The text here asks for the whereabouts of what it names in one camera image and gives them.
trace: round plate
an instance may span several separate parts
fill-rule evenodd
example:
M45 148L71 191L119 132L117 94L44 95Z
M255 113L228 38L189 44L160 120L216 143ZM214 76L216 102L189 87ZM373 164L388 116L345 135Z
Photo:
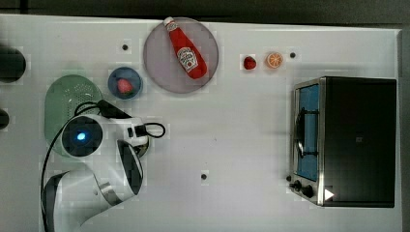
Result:
M66 75L54 81L45 95L44 136L47 143L51 144L57 132L74 116L75 108L79 104L98 102L102 99L103 95L100 89L83 76ZM83 114L98 113L99 110L96 108L87 110ZM61 143L56 142L53 150L63 155Z
M187 75L177 60L168 32L162 23L154 28L145 42L144 64L147 73L163 89L186 94L200 89L211 80L217 70L219 51L214 35L202 23L186 17L174 19L201 53L208 72L198 79Z
M126 79L130 82L133 88L133 93L131 95L123 95L118 91L117 88L117 82L119 79ZM111 94L121 100L129 100L133 99L135 96L138 95L138 93L141 92L142 89L142 79L139 76L139 74L127 67L122 67L119 69L116 69L112 74L109 76L108 79L108 89L111 92Z

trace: oven handle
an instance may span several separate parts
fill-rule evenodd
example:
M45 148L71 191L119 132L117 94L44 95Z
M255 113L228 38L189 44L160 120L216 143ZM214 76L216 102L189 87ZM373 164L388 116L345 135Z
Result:
M296 145L296 149L298 150L298 154L301 157L301 159L305 156L305 155L316 155L317 156L317 152L316 153L308 153L308 152L304 152L304 147L305 147L305 115L307 114L319 114L318 110L312 110L312 111L308 111L305 110L305 108L303 107L301 109L301 111L298 114L298 117L296 119L296 124L295 124L295 132L296 132L296 137L295 137L295 145Z

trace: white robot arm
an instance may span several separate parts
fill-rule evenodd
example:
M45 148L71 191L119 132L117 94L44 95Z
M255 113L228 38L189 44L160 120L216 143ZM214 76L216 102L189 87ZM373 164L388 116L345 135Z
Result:
M85 163L88 169L48 180L42 192L45 231L79 231L89 218L139 193L142 155L135 148L148 146L149 133L144 131L139 118L99 115L76 116L64 126L57 140L64 155Z

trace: bottle label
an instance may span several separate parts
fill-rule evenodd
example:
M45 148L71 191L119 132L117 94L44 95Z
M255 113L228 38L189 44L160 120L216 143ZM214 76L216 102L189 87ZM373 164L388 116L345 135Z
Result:
M177 56L178 60L180 61L184 69L187 71L187 73L189 73L191 70L198 66L198 61L196 60L195 53L192 50L190 50L189 47L181 48L178 51Z
M177 27L178 27L178 24L177 24L175 21L171 21L171 22L169 22L168 24L166 24L166 30L167 30L168 32L177 29Z

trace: blue light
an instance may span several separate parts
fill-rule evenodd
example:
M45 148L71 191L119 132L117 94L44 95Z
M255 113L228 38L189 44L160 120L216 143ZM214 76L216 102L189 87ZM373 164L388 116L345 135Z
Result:
M80 140L80 141L84 140L85 139L85 133L83 133L83 132L79 133L77 135L77 139Z

